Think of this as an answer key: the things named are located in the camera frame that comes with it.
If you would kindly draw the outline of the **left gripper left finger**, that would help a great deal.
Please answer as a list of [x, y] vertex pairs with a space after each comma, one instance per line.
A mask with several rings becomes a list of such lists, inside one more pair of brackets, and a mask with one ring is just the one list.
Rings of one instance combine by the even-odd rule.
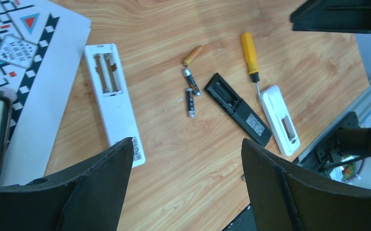
[[0, 231], [115, 231], [133, 155], [124, 138], [59, 172], [0, 187]]

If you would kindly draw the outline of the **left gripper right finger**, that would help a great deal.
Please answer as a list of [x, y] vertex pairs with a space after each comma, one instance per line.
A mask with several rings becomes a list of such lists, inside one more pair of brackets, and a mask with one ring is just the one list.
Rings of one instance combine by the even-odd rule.
[[340, 183], [244, 139], [243, 171], [259, 231], [371, 231], [371, 190]]

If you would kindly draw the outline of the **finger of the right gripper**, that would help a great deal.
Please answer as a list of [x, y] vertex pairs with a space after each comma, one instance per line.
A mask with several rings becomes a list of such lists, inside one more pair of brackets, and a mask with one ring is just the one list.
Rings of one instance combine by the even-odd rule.
[[293, 31], [371, 34], [371, 0], [307, 0], [290, 23]]

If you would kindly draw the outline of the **white remote with batteries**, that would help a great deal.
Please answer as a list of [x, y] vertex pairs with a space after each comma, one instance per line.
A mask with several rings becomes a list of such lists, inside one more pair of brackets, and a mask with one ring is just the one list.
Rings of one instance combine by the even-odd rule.
[[280, 88], [276, 85], [269, 87], [261, 92], [260, 99], [280, 152], [292, 156], [301, 143]]

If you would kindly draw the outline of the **yellow handled screwdriver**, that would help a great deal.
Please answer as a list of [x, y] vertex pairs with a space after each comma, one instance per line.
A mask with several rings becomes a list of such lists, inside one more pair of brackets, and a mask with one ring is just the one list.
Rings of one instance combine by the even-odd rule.
[[248, 75], [250, 76], [252, 82], [256, 86], [256, 91], [258, 94], [258, 100], [262, 103], [261, 92], [259, 87], [259, 68], [257, 63], [257, 54], [254, 45], [253, 36], [250, 32], [245, 32], [241, 36], [241, 42], [244, 52], [244, 58], [247, 65]]

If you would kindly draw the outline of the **white remote with QR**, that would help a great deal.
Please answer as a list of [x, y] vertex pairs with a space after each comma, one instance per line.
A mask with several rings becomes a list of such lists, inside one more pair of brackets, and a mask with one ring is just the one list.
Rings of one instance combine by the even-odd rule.
[[87, 45], [84, 55], [108, 144], [112, 146], [131, 137], [134, 149], [132, 166], [143, 165], [145, 152], [117, 46], [113, 43]]

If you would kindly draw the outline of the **black remote control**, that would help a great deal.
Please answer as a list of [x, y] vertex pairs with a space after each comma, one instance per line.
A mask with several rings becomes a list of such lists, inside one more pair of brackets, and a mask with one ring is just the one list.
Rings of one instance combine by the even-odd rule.
[[219, 73], [209, 80], [205, 91], [253, 141], [266, 147], [272, 131]]

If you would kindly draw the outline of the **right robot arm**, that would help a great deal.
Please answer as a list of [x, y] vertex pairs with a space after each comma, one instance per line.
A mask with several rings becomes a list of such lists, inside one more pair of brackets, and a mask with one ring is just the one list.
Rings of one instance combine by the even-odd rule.
[[[290, 16], [293, 31], [371, 34], [371, 0], [307, 0]], [[371, 157], [371, 128], [348, 112], [294, 163], [326, 176], [332, 169]]]

